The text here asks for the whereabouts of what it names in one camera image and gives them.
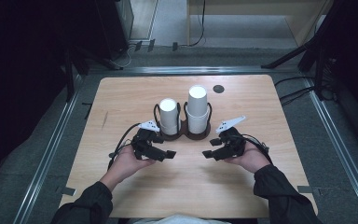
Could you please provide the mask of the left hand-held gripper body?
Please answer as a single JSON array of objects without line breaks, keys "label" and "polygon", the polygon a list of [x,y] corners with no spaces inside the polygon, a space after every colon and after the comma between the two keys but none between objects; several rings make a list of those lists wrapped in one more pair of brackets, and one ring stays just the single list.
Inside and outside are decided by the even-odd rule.
[{"label": "left hand-held gripper body", "polygon": [[131,146],[134,149],[135,157],[140,160],[146,157],[145,152],[152,147],[152,137],[158,135],[159,128],[150,120],[148,122],[137,124],[139,130],[131,140]]}]

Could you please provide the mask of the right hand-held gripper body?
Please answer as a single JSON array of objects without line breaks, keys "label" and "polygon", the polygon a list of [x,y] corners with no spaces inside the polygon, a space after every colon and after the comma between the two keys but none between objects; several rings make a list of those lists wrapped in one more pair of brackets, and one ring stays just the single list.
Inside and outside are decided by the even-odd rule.
[{"label": "right hand-held gripper body", "polygon": [[218,133],[218,138],[223,141],[223,149],[228,152],[228,157],[241,156],[244,151],[245,139],[235,128],[235,125],[245,120],[245,116],[238,118],[224,120],[215,130]]}]

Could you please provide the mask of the black wire cup rack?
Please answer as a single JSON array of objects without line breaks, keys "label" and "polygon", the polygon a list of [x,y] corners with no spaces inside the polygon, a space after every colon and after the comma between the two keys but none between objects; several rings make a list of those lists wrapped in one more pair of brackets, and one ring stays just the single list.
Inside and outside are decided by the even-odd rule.
[{"label": "black wire cup rack", "polygon": [[174,115],[177,118],[173,127],[165,127],[162,124],[163,110],[159,104],[153,109],[154,120],[159,127],[158,133],[164,140],[173,141],[184,135],[191,140],[205,139],[211,132],[212,106],[207,104],[207,112],[204,116],[196,118],[187,112],[187,103],[184,104],[185,119],[180,119],[181,106],[179,103],[174,107]]}]

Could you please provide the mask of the person's right hand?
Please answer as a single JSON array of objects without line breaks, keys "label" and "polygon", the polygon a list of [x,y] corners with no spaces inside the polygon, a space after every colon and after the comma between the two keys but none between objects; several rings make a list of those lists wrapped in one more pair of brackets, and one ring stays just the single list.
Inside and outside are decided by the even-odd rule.
[{"label": "person's right hand", "polygon": [[243,154],[239,157],[224,159],[224,162],[236,164],[250,173],[255,173],[261,168],[270,165],[270,161],[252,143],[247,142]]}]

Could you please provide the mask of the person's left hand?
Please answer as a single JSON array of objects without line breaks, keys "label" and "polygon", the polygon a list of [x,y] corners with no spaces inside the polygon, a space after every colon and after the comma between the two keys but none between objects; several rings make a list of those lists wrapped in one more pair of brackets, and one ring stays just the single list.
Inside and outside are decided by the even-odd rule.
[{"label": "person's left hand", "polygon": [[117,182],[134,175],[139,170],[154,164],[155,161],[151,159],[138,160],[134,155],[134,150],[131,146],[123,147],[115,158],[110,167],[110,172]]}]

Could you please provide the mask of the tall stack of paper cups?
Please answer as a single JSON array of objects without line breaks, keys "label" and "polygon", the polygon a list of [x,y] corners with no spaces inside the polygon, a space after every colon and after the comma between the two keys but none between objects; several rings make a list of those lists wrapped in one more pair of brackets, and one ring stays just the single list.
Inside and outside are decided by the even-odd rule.
[{"label": "tall stack of paper cups", "polygon": [[207,91],[201,85],[194,85],[188,91],[186,107],[188,129],[193,134],[203,133],[207,127],[209,107]]}]

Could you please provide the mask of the black metal stand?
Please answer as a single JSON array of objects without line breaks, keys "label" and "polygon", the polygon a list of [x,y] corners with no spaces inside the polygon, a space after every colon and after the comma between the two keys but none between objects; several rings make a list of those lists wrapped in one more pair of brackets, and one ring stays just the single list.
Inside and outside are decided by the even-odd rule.
[{"label": "black metal stand", "polygon": [[66,101],[69,102],[75,96],[75,79],[73,68],[75,68],[81,75],[89,73],[89,66],[86,62],[87,59],[108,68],[109,70],[122,70],[123,66],[114,65],[113,62],[96,54],[91,53],[81,47],[66,46],[64,50],[64,73],[66,77],[67,96]]}]

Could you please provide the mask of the black computer case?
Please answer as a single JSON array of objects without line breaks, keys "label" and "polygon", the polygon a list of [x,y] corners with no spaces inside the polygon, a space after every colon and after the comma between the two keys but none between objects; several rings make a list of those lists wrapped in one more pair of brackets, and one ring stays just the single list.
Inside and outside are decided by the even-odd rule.
[{"label": "black computer case", "polygon": [[108,59],[129,48],[134,15],[130,0],[94,0],[100,17]]}]

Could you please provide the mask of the black tripod stand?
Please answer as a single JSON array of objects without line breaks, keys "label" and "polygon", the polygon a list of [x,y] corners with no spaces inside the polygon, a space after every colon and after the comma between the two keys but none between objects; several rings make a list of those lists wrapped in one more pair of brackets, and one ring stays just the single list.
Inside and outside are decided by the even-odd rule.
[{"label": "black tripod stand", "polygon": [[334,0],[316,34],[300,47],[265,65],[273,69],[301,55],[297,68],[308,72],[316,67],[313,90],[322,94],[324,69],[329,62],[338,74],[347,76],[353,86],[358,86],[358,0]]}]

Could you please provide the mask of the light wooden cabinet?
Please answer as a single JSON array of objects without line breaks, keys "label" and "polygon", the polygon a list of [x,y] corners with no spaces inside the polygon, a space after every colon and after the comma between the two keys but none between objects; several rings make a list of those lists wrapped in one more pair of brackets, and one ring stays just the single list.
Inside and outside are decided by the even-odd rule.
[{"label": "light wooden cabinet", "polygon": [[283,41],[305,43],[333,0],[186,0],[186,41],[206,34],[216,44]]}]

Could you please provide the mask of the aluminium floor rail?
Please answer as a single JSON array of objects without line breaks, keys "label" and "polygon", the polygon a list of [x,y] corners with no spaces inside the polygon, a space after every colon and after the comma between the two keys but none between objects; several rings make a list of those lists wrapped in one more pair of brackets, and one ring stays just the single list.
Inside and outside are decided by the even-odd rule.
[{"label": "aluminium floor rail", "polygon": [[90,75],[103,76],[209,76],[209,75],[255,75],[270,73],[296,73],[295,65],[280,65],[277,68],[262,68],[260,65],[245,66],[148,66],[126,67],[118,70],[94,67]]},{"label": "aluminium floor rail", "polygon": [[25,192],[25,195],[21,201],[20,208],[18,209],[18,212],[12,224],[27,224],[28,222],[29,216],[31,215],[32,210],[34,208],[34,204],[47,177],[50,165],[52,164],[58,146],[61,142],[64,130],[75,108],[79,89],[84,83],[84,78],[84,76],[76,75],[74,95],[64,105],[64,108],[60,114],[57,124],[55,125],[53,133],[48,140],[48,145],[44,151],[42,159],[39,162],[32,181]]},{"label": "aluminium floor rail", "polygon": [[323,101],[321,101],[315,93],[310,95],[310,99],[314,107],[317,110],[317,113],[324,125],[324,128],[327,131],[335,152],[340,160],[341,165],[351,182],[351,186],[358,198],[358,167],[356,166],[351,154],[343,141],[343,138],[332,119],[331,114],[328,112],[328,109]]}]

